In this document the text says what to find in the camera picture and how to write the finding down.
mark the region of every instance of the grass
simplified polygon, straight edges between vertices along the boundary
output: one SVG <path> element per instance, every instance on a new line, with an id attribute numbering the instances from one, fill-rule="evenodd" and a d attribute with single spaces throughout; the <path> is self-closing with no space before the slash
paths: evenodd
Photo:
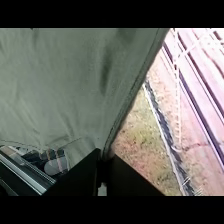
<path id="1" fill-rule="evenodd" d="M 165 195 L 181 195 L 143 89 L 139 91 L 112 147 L 118 156 Z"/>

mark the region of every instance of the ground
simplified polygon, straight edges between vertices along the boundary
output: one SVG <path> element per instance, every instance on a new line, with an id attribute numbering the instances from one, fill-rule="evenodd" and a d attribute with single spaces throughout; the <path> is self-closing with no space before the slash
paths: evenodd
<path id="1" fill-rule="evenodd" d="M 112 147 L 118 156 L 165 195 L 181 195 L 143 88 Z"/>

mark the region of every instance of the railway track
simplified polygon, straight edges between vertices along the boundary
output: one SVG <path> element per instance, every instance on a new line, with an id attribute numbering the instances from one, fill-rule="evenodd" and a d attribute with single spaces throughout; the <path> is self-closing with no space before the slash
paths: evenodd
<path id="1" fill-rule="evenodd" d="M 163 51 L 169 63 L 173 64 L 173 52 L 170 43 L 171 42 L 165 40 L 163 44 Z M 186 51 L 189 47 L 189 43 L 189 37 L 180 32 L 178 35 L 179 52 Z M 194 81 L 193 85 L 193 82 L 189 79 L 189 74 L 186 73 L 184 67 L 180 67 L 179 77 L 181 88 L 185 93 L 185 96 L 187 97 L 195 116 L 197 117 L 202 130 L 216 155 L 220 166 L 224 170 L 224 153 L 222 146 L 220 145 L 223 141 L 222 135 L 224 132 L 219 131 L 222 130 L 222 128 L 224 130 L 224 111 L 221 105 L 222 102 L 220 102 L 217 97 L 217 88 L 214 88 L 214 83 L 211 83 L 208 80 L 209 75 L 211 76 L 212 74 L 209 72 L 205 74 L 200 69 L 200 57 L 197 57 L 195 52 L 192 53 L 190 51 L 185 55 L 185 57 L 194 71 L 194 78 L 197 80 L 197 83 Z M 202 100 L 200 97 L 203 97 L 204 102 L 206 102 L 207 110 L 203 108 L 203 103 L 201 102 Z"/>

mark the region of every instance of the dark object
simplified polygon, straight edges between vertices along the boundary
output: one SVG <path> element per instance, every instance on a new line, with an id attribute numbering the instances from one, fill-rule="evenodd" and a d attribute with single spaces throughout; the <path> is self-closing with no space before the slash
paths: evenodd
<path id="1" fill-rule="evenodd" d="M 7 175 L 3 177 L 2 174 L 10 172 L 0 161 L 2 179 L 7 180 Z M 8 183 L 13 185 L 12 188 L 18 195 L 32 195 L 32 189 L 29 189 L 31 193 L 24 194 L 26 191 L 19 191 L 18 187 L 15 187 L 19 181 L 22 180 L 15 177 Z M 108 196 L 163 196 L 118 156 L 114 155 L 109 161 L 102 161 L 99 149 L 95 149 L 62 176 L 43 196 L 97 196 L 102 183 L 107 187 Z"/>

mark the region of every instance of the fabric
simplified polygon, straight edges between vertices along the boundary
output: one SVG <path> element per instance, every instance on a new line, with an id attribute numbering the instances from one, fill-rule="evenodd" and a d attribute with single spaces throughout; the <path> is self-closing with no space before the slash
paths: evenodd
<path id="1" fill-rule="evenodd" d="M 167 31 L 0 29 L 0 144 L 106 156 Z"/>

